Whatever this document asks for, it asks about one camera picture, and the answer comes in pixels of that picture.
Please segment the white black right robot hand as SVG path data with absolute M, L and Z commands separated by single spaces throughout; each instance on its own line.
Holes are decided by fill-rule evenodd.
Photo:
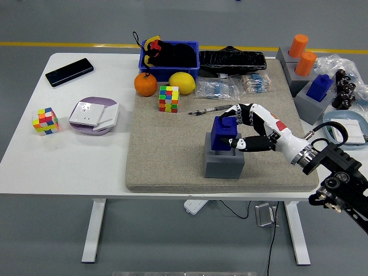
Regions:
M 277 151 L 283 153 L 292 165 L 300 163 L 311 148 L 302 138 L 295 137 L 291 130 L 263 106 L 255 103 L 231 106 L 219 119 L 234 117 L 236 123 L 252 126 L 257 136 L 220 140 L 240 152 Z

